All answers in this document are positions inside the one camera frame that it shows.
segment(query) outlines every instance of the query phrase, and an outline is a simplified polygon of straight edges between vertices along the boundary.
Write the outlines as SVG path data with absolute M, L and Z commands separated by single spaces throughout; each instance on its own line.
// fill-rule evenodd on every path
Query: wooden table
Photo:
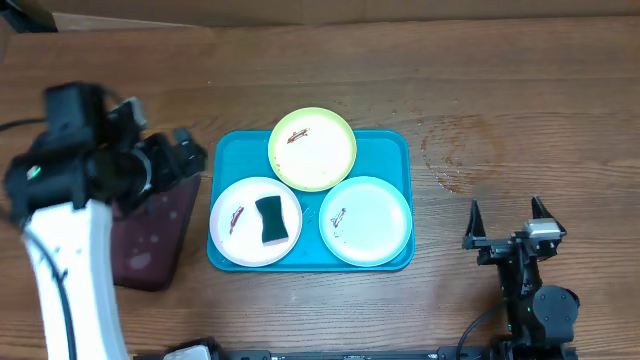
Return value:
M 568 229 L 541 265 L 582 307 L 581 358 L 640 356 L 640 18 L 21 35 L 0 72 L 0 122 L 42 116 L 41 90 L 99 81 L 142 99 L 150 131 L 202 144 L 322 106 L 407 139 L 416 255 L 396 273 L 223 273 L 205 254 L 205 175 L 171 288 L 118 289 L 131 352 L 201 336 L 228 349 L 418 350 L 453 345 L 500 300 L 496 269 L 461 250 L 472 198 L 490 236 L 542 196 Z M 0 168 L 41 127 L 0 135 Z M 16 234 L 0 241 L 0 357 L 46 358 Z M 504 319 L 469 339 L 505 332 Z

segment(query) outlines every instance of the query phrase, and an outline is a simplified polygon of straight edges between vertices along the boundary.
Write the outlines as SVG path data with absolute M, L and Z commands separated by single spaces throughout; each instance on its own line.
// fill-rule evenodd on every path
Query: sponge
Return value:
M 282 203 L 280 196 L 268 196 L 256 201 L 258 212 L 262 215 L 262 243 L 282 240 L 289 237 L 282 221 Z

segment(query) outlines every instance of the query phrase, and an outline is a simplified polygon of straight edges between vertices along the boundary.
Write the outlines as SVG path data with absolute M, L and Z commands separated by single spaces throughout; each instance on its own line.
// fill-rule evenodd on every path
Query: yellow plate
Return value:
M 334 187 L 356 161 L 356 138 L 347 122 L 322 108 L 296 110 L 276 125 L 269 138 L 269 163 L 278 178 L 302 191 Z

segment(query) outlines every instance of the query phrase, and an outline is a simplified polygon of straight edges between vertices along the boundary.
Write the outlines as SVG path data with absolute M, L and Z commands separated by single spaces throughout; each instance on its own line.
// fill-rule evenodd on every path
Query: food residue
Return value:
M 234 212 L 233 215 L 231 215 L 231 227 L 229 228 L 229 235 L 233 234 L 233 228 L 236 226 L 236 223 L 238 222 L 238 218 L 240 217 L 240 214 L 242 214 L 243 211 L 244 211 L 244 207 L 240 206 L 238 210 L 236 210 L 236 212 Z
M 344 217 L 344 213 L 347 212 L 347 209 L 342 208 L 342 210 L 340 210 L 340 213 L 338 213 L 338 215 L 336 215 L 336 217 L 334 217 L 333 219 L 331 219 L 331 223 L 333 224 L 334 228 L 338 228 L 338 225 L 340 225 L 340 221 L 342 221 L 342 218 Z
M 294 131 L 293 135 L 291 135 L 289 140 L 287 140 L 287 144 L 291 144 L 292 142 L 300 139 L 303 136 L 309 136 L 308 132 L 309 132 L 309 128 L 302 129 L 300 131 Z

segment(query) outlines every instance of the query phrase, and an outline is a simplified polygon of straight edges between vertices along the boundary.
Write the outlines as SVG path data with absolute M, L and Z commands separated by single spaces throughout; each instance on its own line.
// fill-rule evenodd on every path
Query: blue tray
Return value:
M 404 195 L 413 212 L 411 197 L 411 171 L 409 169 L 409 147 L 402 135 L 391 130 L 355 130 L 358 155 L 347 178 L 373 176 L 395 186 Z M 267 156 L 269 130 L 234 131 L 225 135 L 216 146 L 213 164 L 213 187 L 211 207 L 218 196 L 236 181 L 266 176 L 277 179 L 271 170 Z M 318 227 L 318 213 L 322 200 L 329 190 L 303 192 L 293 190 L 303 211 L 300 238 L 293 250 L 281 260 L 267 266 L 250 268 L 227 260 L 211 240 L 207 242 L 207 255 L 211 263 L 224 271 L 394 271 L 407 266 L 416 251 L 416 238 L 412 231 L 407 246 L 400 255 L 386 264 L 374 267 L 349 265 L 335 257 L 324 244 Z

